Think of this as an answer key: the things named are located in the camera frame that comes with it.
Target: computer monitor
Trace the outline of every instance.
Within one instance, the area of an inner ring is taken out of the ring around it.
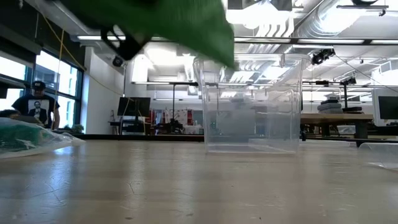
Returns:
[[[380,119],[398,119],[398,96],[379,96]]]
[[[149,117],[149,97],[120,97],[118,116]]]

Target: black t-shirt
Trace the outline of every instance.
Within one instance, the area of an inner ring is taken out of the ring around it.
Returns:
[[[55,109],[60,107],[51,96],[26,95],[16,100],[12,107],[22,115],[38,118],[46,128],[51,128],[51,112],[54,110],[54,104],[56,104]]]

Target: workbench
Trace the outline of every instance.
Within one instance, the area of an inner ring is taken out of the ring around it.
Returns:
[[[303,113],[301,114],[301,124],[314,124],[322,128],[322,136],[330,136],[329,125],[355,124],[355,138],[367,139],[367,123],[373,120],[372,114],[321,114]],[[359,147],[363,141],[356,141]]]

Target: graphic t-shirt print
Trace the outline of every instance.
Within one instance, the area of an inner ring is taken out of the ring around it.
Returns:
[[[47,117],[49,109],[49,100],[28,101],[28,115],[34,116],[35,118],[39,119],[39,121],[41,121],[44,125],[49,123],[49,118]]]

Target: table surface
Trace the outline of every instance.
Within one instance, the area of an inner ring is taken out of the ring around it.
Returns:
[[[333,123],[346,121],[372,121],[372,114],[321,114],[321,113],[303,113],[301,114],[301,123]]]
[[[0,223],[395,223],[398,174],[336,144],[271,156],[88,141],[3,159]]]

